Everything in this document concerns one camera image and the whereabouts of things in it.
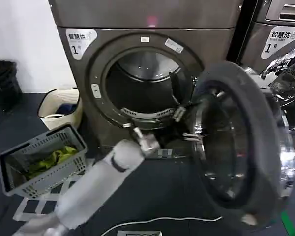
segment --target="gray washing machine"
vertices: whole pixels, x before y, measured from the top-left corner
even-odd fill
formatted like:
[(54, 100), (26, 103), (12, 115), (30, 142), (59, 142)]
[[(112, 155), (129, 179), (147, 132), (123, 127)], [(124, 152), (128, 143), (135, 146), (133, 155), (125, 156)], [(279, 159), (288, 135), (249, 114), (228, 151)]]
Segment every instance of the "gray washing machine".
[(156, 157), (191, 154), (203, 194), (225, 222), (252, 230), (280, 213), (295, 175), (285, 116), (269, 90), (220, 62), (240, 0), (50, 3), (104, 148), (129, 138), (131, 123), (156, 137), (178, 133), (185, 141), (158, 139), (165, 148)]
[(295, 132), (295, 0), (245, 1), (229, 60), (260, 74)]
[[(203, 68), (226, 58), (242, 4), (49, 2), (84, 111), (107, 150), (129, 136), (123, 127), (130, 120), (143, 130), (171, 122), (174, 109), (190, 99)], [(185, 155), (185, 144), (178, 142), (157, 157)]]
[(295, 0), (258, 1), (238, 62), (261, 73), (294, 49)]

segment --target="white wall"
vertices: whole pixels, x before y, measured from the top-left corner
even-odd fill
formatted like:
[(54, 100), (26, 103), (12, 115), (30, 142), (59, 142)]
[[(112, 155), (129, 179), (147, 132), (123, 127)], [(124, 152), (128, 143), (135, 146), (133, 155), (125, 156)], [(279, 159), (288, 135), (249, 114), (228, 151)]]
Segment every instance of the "white wall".
[(25, 93), (75, 86), (47, 0), (0, 0), (0, 58), (17, 61)]

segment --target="white basket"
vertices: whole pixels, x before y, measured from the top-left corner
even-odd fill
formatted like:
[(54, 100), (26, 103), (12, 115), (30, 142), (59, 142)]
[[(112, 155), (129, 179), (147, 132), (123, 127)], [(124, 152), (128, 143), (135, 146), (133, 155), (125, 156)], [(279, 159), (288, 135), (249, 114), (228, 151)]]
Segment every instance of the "white basket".
[[(78, 104), (76, 110), (68, 115), (56, 114), (58, 108), (64, 103)], [(82, 101), (77, 88), (55, 89), (46, 94), (38, 108), (38, 116), (48, 129), (57, 128), (70, 123), (79, 128), (82, 119)]]

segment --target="gray plastic basket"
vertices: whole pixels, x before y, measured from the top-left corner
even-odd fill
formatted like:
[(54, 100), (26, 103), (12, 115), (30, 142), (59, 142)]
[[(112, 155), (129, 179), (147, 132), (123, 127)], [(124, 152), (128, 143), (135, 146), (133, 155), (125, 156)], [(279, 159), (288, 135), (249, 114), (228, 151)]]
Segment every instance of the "gray plastic basket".
[[(45, 159), (47, 155), (66, 145), (74, 145), (78, 153), (35, 178), (26, 180), (22, 173), (28, 171), (31, 164)], [(3, 192), (7, 196), (18, 194), (36, 199), (44, 192), (63, 183), (71, 175), (84, 171), (86, 152), (85, 142), (70, 124), (38, 135), (0, 154), (0, 177)]]

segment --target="laundry basket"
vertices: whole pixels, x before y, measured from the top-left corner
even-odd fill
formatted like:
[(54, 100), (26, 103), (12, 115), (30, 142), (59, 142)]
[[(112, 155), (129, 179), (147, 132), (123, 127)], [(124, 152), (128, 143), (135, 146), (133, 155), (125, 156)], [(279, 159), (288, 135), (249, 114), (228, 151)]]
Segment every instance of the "laundry basket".
[[(29, 180), (27, 173), (37, 163), (65, 146), (74, 146), (76, 153), (63, 162)], [(18, 194), (36, 199), (41, 194), (63, 183), (68, 177), (84, 171), (87, 146), (70, 125), (41, 134), (0, 154), (0, 177), (4, 194)]]
[[(77, 104), (76, 109), (67, 115), (57, 113), (63, 104)], [(77, 88), (55, 89), (48, 92), (38, 108), (38, 116), (49, 129), (70, 123), (79, 128), (82, 119), (82, 101)]]

